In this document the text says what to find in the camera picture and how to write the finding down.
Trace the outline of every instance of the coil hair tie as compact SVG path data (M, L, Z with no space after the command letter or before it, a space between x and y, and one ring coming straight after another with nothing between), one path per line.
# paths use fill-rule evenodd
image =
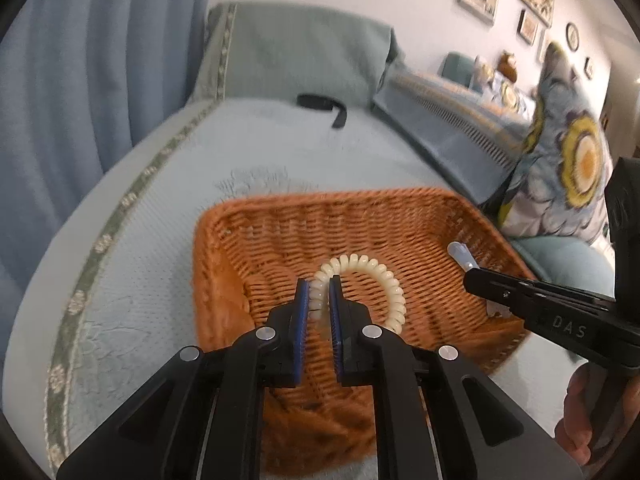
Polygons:
M369 259L366 254L362 256L343 254L340 258L331 258L328 263L320 266L320 270L314 274L309 290L309 319L322 320L323 324L328 322L329 280L336 274L346 276L354 272L368 274L385 290L389 311L383 326L399 335L402 332L406 314L404 290L394 274L387 270L385 264L380 264L375 258Z

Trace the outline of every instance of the orange woven basket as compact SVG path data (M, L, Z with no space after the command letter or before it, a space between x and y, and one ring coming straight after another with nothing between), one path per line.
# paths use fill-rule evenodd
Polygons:
M478 264L533 278L482 214L441 189L399 189L285 195L233 200L203 214L193 250L199 343L231 345L264 323L269 310L293 297L340 254L367 254L400 281L406 298L402 338L434 349L456 345L489 373L523 341L517 319L488 319L486 302L464 291L463 271L447 254L465 243ZM344 295L369 307L382 324L385 293L369 276L342 279ZM375 453L370 388L337 384L332 348L310 324L303 383L267 392L262 462L267 472L308 475Z

